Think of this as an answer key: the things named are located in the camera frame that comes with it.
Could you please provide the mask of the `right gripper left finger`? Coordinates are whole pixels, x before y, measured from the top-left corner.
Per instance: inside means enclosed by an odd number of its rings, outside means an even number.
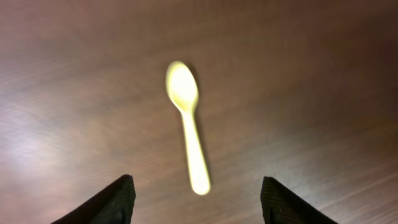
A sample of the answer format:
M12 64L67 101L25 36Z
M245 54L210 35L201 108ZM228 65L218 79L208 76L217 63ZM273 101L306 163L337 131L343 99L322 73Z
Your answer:
M136 192L131 175L122 175L53 224L130 224Z

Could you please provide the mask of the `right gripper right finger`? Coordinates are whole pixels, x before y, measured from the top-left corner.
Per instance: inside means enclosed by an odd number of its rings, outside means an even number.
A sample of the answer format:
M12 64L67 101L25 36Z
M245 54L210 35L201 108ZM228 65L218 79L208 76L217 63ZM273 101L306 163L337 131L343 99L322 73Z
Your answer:
M273 177L264 177L261 189L265 224L337 224Z

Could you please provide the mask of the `yellow-green plastic spoon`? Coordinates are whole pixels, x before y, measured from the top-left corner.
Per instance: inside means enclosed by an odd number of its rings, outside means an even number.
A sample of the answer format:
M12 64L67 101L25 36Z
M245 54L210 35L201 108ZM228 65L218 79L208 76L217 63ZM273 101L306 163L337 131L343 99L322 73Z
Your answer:
M171 102L181 114L190 185L196 194L206 195L211 183L195 122L197 83L187 65L174 61L167 68L165 86Z

